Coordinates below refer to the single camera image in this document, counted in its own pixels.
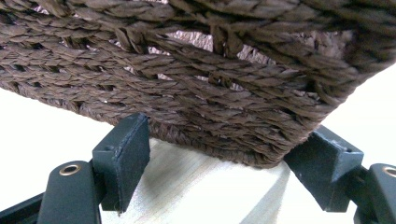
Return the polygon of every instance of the clamp jaw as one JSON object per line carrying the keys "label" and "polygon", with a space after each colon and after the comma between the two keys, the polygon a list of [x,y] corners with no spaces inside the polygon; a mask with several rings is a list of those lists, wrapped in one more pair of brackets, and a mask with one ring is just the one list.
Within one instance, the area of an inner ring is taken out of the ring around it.
{"label": "clamp jaw", "polygon": [[148,118],[133,114],[95,147],[91,161],[55,168],[46,191],[1,212],[0,223],[101,223],[99,203],[125,212],[148,163]]}

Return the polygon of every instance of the wicker basket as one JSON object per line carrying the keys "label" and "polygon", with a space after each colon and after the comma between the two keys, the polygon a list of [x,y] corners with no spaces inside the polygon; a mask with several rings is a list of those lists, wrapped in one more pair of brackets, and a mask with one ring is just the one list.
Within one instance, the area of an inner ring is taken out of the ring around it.
{"label": "wicker basket", "polygon": [[0,1],[0,87],[272,167],[393,64],[396,2]]}

